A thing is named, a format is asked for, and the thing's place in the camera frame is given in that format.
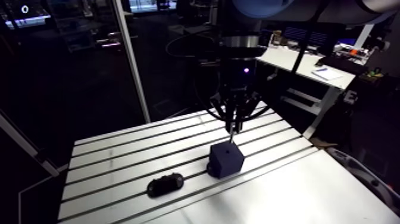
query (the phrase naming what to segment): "black oval object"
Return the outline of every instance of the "black oval object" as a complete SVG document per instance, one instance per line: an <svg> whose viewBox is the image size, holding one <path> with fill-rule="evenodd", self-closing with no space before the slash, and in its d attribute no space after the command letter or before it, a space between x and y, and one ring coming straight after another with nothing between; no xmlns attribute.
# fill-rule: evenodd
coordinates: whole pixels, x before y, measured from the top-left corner
<svg viewBox="0 0 400 224"><path fill-rule="evenodd" d="M183 186L183 176L179 173L172 173L168 176L163 176L159 179L152 180L147 185L147 195L151 198L156 198L164 194L177 191Z"/></svg>

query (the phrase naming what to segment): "dark blue cube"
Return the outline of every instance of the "dark blue cube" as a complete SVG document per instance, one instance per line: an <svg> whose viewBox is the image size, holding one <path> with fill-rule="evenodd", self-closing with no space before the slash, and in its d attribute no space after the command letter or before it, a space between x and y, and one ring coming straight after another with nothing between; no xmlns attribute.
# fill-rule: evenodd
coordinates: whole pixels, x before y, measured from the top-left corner
<svg viewBox="0 0 400 224"><path fill-rule="evenodd" d="M241 170L245 157L235 143L221 142L211 146L207 172L215 178L224 178Z"/></svg>

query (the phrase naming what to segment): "metal pole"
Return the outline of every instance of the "metal pole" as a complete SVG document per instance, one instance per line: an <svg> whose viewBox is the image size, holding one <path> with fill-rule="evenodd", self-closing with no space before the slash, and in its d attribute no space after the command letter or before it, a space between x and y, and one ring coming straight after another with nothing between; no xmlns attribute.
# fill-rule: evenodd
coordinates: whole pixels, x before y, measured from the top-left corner
<svg viewBox="0 0 400 224"><path fill-rule="evenodd" d="M118 24L120 25L121 35L124 41L126 54L128 55L129 66L131 69L133 81L135 82L135 87L137 96L139 97L140 107L142 108L143 116L145 117L146 123L150 123L151 121L146 104L146 98L143 92L142 83L140 82L138 66L136 65L135 54L133 52L132 43L130 41L128 27L126 26L126 20L121 0L113 0L113 5L115 9L115 15L117 16Z"/></svg>
<svg viewBox="0 0 400 224"><path fill-rule="evenodd" d="M364 28L362 28L362 31L360 35L358 36L357 41L354 44L355 49L361 49L365 43L365 40L367 40L368 35L370 34L372 28L374 27L374 24L366 24Z"/></svg>
<svg viewBox="0 0 400 224"><path fill-rule="evenodd" d="M40 159L38 157L39 153L36 147L29 141L25 136L23 136L20 131L17 130L15 125L13 125L9 119L6 118L5 114L0 110L0 127L7 133L26 153L28 153L32 158L34 158L47 172L52 176L58 176L57 169L47 160Z"/></svg>

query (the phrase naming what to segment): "paper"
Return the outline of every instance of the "paper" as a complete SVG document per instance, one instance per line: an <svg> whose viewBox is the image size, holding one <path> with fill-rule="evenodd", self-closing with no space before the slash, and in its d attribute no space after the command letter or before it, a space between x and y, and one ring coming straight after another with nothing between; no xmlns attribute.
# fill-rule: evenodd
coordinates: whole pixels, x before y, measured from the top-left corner
<svg viewBox="0 0 400 224"><path fill-rule="evenodd" d="M326 80L332 80L342 77L341 74L327 68L317 69L312 71L312 73Z"/></svg>

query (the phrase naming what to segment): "table leg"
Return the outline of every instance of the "table leg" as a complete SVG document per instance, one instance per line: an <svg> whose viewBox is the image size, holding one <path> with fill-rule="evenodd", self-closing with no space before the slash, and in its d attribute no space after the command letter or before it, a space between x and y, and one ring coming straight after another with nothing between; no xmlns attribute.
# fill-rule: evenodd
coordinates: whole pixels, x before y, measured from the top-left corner
<svg viewBox="0 0 400 224"><path fill-rule="evenodd" d="M321 111L318 113L317 117L313 121L310 127L305 130L303 133L303 136L307 139L310 139L310 137L313 135L315 132L315 129L317 126L320 124L322 118L324 117L326 111L335 103L336 99L340 95L342 91L338 88L335 88L333 86L330 86L328 91L326 92L324 98L322 98L321 103L319 103L318 107L321 108Z"/></svg>

